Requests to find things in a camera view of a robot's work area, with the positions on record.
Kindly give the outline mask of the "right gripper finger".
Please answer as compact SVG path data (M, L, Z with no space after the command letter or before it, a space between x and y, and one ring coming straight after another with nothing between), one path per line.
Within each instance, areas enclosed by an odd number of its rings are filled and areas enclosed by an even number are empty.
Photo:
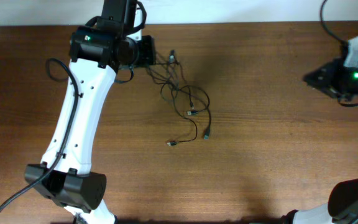
M331 64L327 63L303 76L304 80L329 80L331 79Z
M329 78L323 78L323 79L312 79L308 77L304 77L303 81L310 87L319 90L321 93L324 93L325 95L331 95L329 93L329 84L331 83L331 80Z

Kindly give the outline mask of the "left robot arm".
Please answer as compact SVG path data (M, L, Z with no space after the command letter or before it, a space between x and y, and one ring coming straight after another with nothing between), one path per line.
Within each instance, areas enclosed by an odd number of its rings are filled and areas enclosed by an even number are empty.
M69 211L76 223L114 223L104 202L107 179L91 171L93 142L104 101L120 70L155 63L153 38L143 36L140 1L105 1L100 16L70 38L68 85L51 143L24 177L40 195Z

